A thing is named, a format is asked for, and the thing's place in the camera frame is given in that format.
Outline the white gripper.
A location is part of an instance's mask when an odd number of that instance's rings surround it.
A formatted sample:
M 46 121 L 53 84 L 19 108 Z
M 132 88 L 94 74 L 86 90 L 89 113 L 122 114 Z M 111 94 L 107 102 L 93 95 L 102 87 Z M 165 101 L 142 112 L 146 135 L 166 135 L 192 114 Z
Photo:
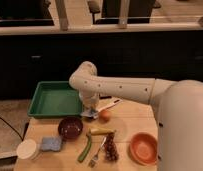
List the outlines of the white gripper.
M 80 91 L 79 97 L 86 108 L 95 109 L 99 103 L 99 95 L 97 93 Z

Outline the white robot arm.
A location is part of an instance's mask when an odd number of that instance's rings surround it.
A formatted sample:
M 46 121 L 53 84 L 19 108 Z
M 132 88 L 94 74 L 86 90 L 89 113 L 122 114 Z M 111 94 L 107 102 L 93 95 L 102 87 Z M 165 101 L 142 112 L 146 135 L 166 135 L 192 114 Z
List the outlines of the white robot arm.
M 98 93 L 149 105 L 158 128 L 157 171 L 203 171 L 203 82 L 101 77 L 85 61 L 69 84 L 87 107 Z

